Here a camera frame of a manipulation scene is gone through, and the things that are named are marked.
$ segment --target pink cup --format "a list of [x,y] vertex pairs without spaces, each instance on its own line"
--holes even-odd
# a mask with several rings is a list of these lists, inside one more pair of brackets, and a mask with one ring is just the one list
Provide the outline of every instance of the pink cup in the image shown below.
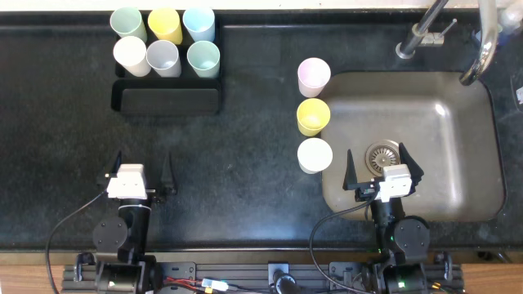
[[305,59],[297,68],[297,85],[305,97],[317,97],[329,79],[329,65],[320,58]]

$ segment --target white cup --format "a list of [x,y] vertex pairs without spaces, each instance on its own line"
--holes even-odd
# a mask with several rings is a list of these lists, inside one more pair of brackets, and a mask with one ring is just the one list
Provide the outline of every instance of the white cup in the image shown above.
[[320,58],[306,59],[297,68],[297,84],[305,97],[317,97],[329,79],[329,65]]
[[310,138],[298,147],[297,160],[305,173],[315,174],[329,167],[333,161],[333,150],[324,140]]
[[122,7],[113,12],[110,18],[111,28],[120,37],[135,36],[147,42],[147,32],[141,13],[135,7]]
[[220,72],[220,50],[214,43],[198,41],[187,51],[187,61],[201,78],[217,78]]
[[190,8],[183,14],[183,25],[197,41],[214,41],[214,12],[211,8]]
[[119,39],[114,45],[113,55],[129,73],[143,77],[150,72],[147,63],[147,48],[138,37],[129,36]]
[[167,40],[158,40],[149,45],[147,62],[160,77],[180,77],[181,62],[178,48]]

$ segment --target yellow cup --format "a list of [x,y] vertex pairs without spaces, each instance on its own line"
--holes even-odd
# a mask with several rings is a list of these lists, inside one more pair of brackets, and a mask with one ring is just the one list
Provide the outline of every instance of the yellow cup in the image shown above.
[[305,136],[315,136],[330,120],[330,109],[317,98],[303,101],[296,111],[297,128]]
[[154,9],[147,19],[150,29],[160,40],[168,40],[176,45],[181,44],[180,16],[174,8]]

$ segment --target faucet base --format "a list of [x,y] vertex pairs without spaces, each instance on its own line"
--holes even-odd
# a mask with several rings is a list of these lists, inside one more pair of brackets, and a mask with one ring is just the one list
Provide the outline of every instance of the faucet base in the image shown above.
[[396,54],[401,58],[401,59],[411,59],[414,57],[414,53],[416,53],[416,51],[412,51],[412,53],[410,54],[405,54],[403,52],[401,52],[400,50],[400,47],[401,47],[401,43],[399,42],[398,45],[396,45]]

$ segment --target wooden table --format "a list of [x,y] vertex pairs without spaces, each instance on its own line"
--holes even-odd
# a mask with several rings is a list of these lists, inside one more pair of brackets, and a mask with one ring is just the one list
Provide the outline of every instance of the wooden table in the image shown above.
[[[60,287],[63,266],[52,266]],[[463,265],[467,293],[523,294],[523,265]],[[1,294],[52,294],[43,265],[0,266]]]

